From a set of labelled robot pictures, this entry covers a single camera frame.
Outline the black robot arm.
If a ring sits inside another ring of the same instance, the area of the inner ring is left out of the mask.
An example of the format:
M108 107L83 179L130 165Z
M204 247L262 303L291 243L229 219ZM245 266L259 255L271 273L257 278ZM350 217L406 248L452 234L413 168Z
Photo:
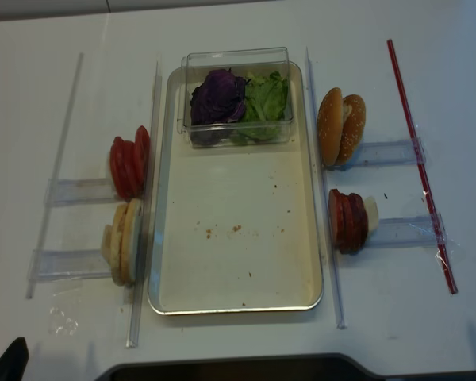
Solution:
M15 339L0 357L0 381L22 381L29 350L24 337Z

